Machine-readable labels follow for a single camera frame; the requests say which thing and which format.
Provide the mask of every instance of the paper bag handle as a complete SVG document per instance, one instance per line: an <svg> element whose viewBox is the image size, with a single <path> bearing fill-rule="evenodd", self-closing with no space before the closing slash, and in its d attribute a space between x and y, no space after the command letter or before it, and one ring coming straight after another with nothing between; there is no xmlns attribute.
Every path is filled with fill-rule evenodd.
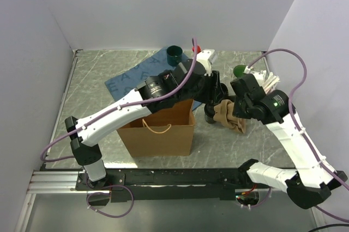
<svg viewBox="0 0 349 232"><path fill-rule="evenodd" d="M164 130L164 131L161 131L161 132L157 132L157 131L154 131L154 130L152 130L149 126L148 126L148 124L146 123L146 121L144 120L144 119L142 119L142 123L143 123L143 127L147 127L147 129L149 129L150 131L152 131L153 133L155 133L155 134L164 134L165 132L167 132L168 130L170 130L170 128L171 128L171 124L168 124L168 128L166 129L166 130Z"/></svg>

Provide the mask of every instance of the white wall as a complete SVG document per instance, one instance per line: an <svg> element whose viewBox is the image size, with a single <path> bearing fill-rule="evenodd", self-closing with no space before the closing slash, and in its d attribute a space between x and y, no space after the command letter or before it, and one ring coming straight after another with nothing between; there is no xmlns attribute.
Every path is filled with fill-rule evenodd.
<svg viewBox="0 0 349 232"><path fill-rule="evenodd" d="M13 231L73 53L43 0L0 0L0 226Z"/></svg>
<svg viewBox="0 0 349 232"><path fill-rule="evenodd" d="M293 0L46 0L73 49L266 50Z"/></svg>
<svg viewBox="0 0 349 232"><path fill-rule="evenodd" d="M295 0L269 49L297 52L308 66L308 79L294 104L309 135L336 168L349 175L349 0ZM290 91L302 67L288 54L271 54L271 70ZM349 192L338 188L324 208L349 218Z"/></svg>

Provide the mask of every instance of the blue cloth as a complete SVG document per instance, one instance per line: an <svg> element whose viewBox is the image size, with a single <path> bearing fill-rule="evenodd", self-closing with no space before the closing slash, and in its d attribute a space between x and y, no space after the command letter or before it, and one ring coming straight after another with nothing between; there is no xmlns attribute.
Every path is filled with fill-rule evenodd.
<svg viewBox="0 0 349 232"><path fill-rule="evenodd" d="M134 66L132 69L107 80L105 85L113 96L113 99L118 101L149 76L156 76L164 70L173 70L175 67L172 67L167 63L166 49L167 47L162 48L160 51ZM184 61L187 59L188 57L183 53L182 60ZM195 101L192 110L200 105L200 102Z"/></svg>

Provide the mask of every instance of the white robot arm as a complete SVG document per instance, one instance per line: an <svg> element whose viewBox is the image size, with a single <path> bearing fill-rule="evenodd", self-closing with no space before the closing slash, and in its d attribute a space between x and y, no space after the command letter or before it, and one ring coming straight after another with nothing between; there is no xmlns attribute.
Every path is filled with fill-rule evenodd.
<svg viewBox="0 0 349 232"><path fill-rule="evenodd" d="M219 73L212 71L216 60L214 50L203 50L196 56L196 63L189 80L179 92L158 102L146 102L168 95L183 81L188 74L192 59L179 63L172 70L166 70L157 76L148 77L144 82L131 90L125 97L101 111L82 119L68 117L65 120L67 131L78 130L70 136L71 149L78 164L83 166L92 182L106 176L98 142L112 131L146 117L164 108L171 108L175 103L186 99L195 99L206 105L219 103L223 96L219 83ZM123 107L129 103L136 105Z"/></svg>
<svg viewBox="0 0 349 232"><path fill-rule="evenodd" d="M266 125L290 156L295 169L275 168L257 160L246 162L242 169L252 182L278 188L286 192L298 206L308 209L323 202L331 195L331 190L340 186L321 164L343 181L347 180L347 176L344 172L337 172L320 154L300 123L294 106L292 119L288 96L281 90L270 91L269 84L263 85L264 78L261 77L264 75L261 75L263 74L244 74L231 82L236 93L233 115L254 118ZM317 160L306 139L320 160Z"/></svg>

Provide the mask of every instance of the purple cable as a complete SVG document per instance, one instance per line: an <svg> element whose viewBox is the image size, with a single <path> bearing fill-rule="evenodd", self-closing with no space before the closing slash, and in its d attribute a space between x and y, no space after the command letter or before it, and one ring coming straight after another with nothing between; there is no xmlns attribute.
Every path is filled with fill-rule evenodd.
<svg viewBox="0 0 349 232"><path fill-rule="evenodd" d="M290 53L292 55L294 55L299 61L300 63L302 64L302 67L303 67L303 78L302 80L291 90L289 96L288 96L288 110L290 111L290 115L291 115L291 118L292 118L292 121L293 123L295 124L296 128L300 131L302 130L300 125L298 124L294 114L293 114L293 109L292 109L292 99L293 99L293 95L294 93L296 92L296 90L303 85L303 83L305 82L305 79L306 79L306 75L307 75L307 69L306 69L306 65L303 61L303 59L298 55L296 54L295 52L293 51L290 51L290 50L287 50L285 48L276 48L274 50L270 50L270 51L267 51L265 53L263 53L262 55L260 55L258 58L256 58L253 62L251 62L249 65L248 65L248 68L250 68L252 65L254 65L256 62L258 62L261 58L265 57L266 55L268 54L271 54L273 52L277 52L277 51L283 51L283 52L287 52L287 53ZM342 186L344 186L348 191L349 191L349 185L347 183L345 183L343 180L341 180L336 174L334 174L331 170L328 169L328 167L325 166L325 164L322 162L322 160L320 159L320 157L318 156L314 146L311 144L311 141L310 139L307 137L307 135L305 133L302 134L302 137L305 139L306 143L308 144L311 152L314 154L316 160L318 162L320 162L320 166L326 171L328 172L328 174L330 174L335 180L337 180ZM326 215L332 217L332 218L335 218L337 220L340 220L340 221L343 221L343 222L348 222L349 223L349 220L348 219L344 219L344 218L341 218L341 217L338 217L338 216L335 216L329 212L326 212L325 210L323 210L322 208L316 206L317 209L319 209L320 211L322 211L323 213L325 213Z"/></svg>
<svg viewBox="0 0 349 232"><path fill-rule="evenodd" d="M132 103L126 103L126 104L122 104L120 105L120 108L126 108L126 107L130 107L130 106L134 106L134 105L143 105L143 104L148 104L148 103L152 103L152 102L156 102L156 101L161 101L163 99L166 99L174 94L176 94L185 84L186 82L188 81L188 79L190 78L193 70L194 70L194 67L195 67L195 64L196 64L196 56L197 56L197 40L195 37L192 38L192 44L194 46L194 56L192 58L192 63L191 63L191 66L190 66L190 69L187 73L187 75L184 77L184 79L182 80L182 82L177 86L177 88L175 88L173 91L167 93L166 95L164 96L161 96L161 97L156 97L154 99L148 99L148 100L142 100L142 101L137 101L137 102L132 102ZM101 118L107 116L108 114L116 111L118 109L118 107L115 107L115 108L111 108L109 109L108 111L102 113L101 115L95 117L94 119L90 120L89 122L85 123L85 127L88 127L89 125L95 123L97 120L100 120ZM61 137L53 140L49 145L47 145L43 150L42 152L40 153L40 159L43 161L43 162L55 162L55 161L60 161L60 160L66 160L68 158L74 158L74 156L66 156L66 157L60 157L60 158L55 158L53 160L47 160L45 158L46 156L46 152L49 148L51 148L53 145L55 145L57 142L69 137L70 135L73 135L79 131L82 130L82 127L79 127L78 129L76 130L73 130L73 131L70 131L64 135L62 135Z"/></svg>
<svg viewBox="0 0 349 232"><path fill-rule="evenodd" d="M349 223L349 219L345 219L345 218L341 218L341 217L335 216L334 214L331 214L330 212L327 212L326 210L322 209L319 206L315 206L315 208L320 210L322 213L326 214L327 216L329 216L331 218L337 219L337 220L345 222L345 223Z"/></svg>
<svg viewBox="0 0 349 232"><path fill-rule="evenodd" d="M269 198L271 192L272 192L272 188L270 187L269 190L268 190L268 193L267 193L266 196L263 198L263 200L261 200L260 202L258 202L256 205L251 206L251 208L258 207L258 206L262 205L265 201L267 201L267 199Z"/></svg>
<svg viewBox="0 0 349 232"><path fill-rule="evenodd" d="M113 187L122 187L122 188L126 189L126 190L130 193L130 195L131 195L131 205L130 205L130 208L129 208L124 214L118 215L118 216L109 215L109 214L104 213L104 212L102 212L102 211L100 211L100 210L98 210L98 209L96 209L96 208L94 208L94 207L92 207L92 206L90 205L90 203L89 203L88 200L89 200L89 198L90 198L91 196L95 196L95 195L107 195L107 196L108 196L108 195L109 195L108 193L103 193L103 192L95 192L95 193L92 193L92 194L90 194L90 195L87 196L87 198L86 198L86 203L87 203L87 205L88 205L88 208L89 208L89 209L92 209L93 211L95 211L95 212L97 212L97 213L100 213L100 214L102 214L103 216L106 216L106 217L119 218L119 217L124 217L124 216L126 216L126 215L132 210L133 204L135 203L135 199L134 199L134 197L133 197L132 191L131 191L128 187L125 187L125 186L123 186L123 185L111 185L111 186L103 187L102 189L113 188Z"/></svg>

